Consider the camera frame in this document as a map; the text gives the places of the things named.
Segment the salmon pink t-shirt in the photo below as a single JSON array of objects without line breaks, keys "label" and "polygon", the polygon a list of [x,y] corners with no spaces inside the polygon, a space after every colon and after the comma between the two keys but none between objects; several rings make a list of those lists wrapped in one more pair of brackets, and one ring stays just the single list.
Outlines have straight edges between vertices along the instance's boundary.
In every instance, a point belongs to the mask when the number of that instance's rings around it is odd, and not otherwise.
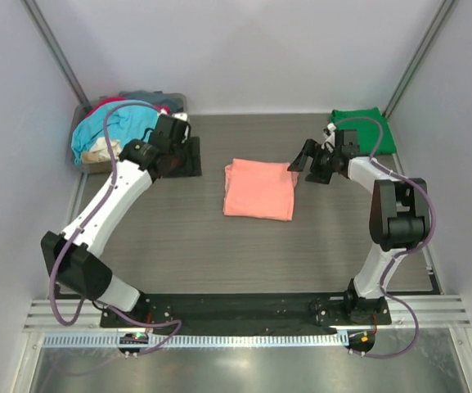
[{"label": "salmon pink t-shirt", "polygon": [[287,163],[233,159],[225,167],[223,214],[291,221],[299,174]]}]

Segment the clear plastic bin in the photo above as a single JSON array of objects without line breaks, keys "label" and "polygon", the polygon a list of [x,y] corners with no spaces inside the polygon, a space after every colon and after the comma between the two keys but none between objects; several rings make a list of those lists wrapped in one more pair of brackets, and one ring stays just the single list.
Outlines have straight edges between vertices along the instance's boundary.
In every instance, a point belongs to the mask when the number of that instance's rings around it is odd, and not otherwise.
[{"label": "clear plastic bin", "polygon": [[173,115],[187,110],[181,93],[121,92],[100,97],[74,110],[70,150],[74,164],[88,174],[111,171],[112,156],[118,157],[127,142],[146,142],[160,114]]}]

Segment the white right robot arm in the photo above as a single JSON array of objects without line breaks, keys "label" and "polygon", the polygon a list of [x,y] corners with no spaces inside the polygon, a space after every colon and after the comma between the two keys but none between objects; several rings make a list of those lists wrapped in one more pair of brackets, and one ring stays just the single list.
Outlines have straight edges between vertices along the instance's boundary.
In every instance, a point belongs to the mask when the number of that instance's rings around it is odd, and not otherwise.
[{"label": "white right robot arm", "polygon": [[355,130],[327,127],[326,134],[323,143],[306,140],[288,170],[308,169],[306,181],[320,184],[328,184],[333,174],[339,174],[365,188],[371,195],[372,245],[342,299],[315,300],[311,309],[324,327],[389,324],[386,286],[393,271],[432,233],[427,185],[422,178],[406,178],[361,154]]}]

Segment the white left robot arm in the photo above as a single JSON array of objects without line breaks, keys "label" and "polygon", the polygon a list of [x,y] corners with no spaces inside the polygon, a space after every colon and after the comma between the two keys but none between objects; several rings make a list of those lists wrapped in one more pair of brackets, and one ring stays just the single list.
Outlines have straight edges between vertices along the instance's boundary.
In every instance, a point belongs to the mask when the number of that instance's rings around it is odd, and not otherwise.
[{"label": "white left robot arm", "polygon": [[113,159],[110,177],[83,212],[60,233],[43,236],[50,300],[56,285],[62,285],[82,300],[103,304],[129,327],[146,325],[146,294],[118,278],[101,254],[134,201],[157,179],[193,162],[199,140],[190,133],[187,114],[159,115],[148,141],[133,139]]}]

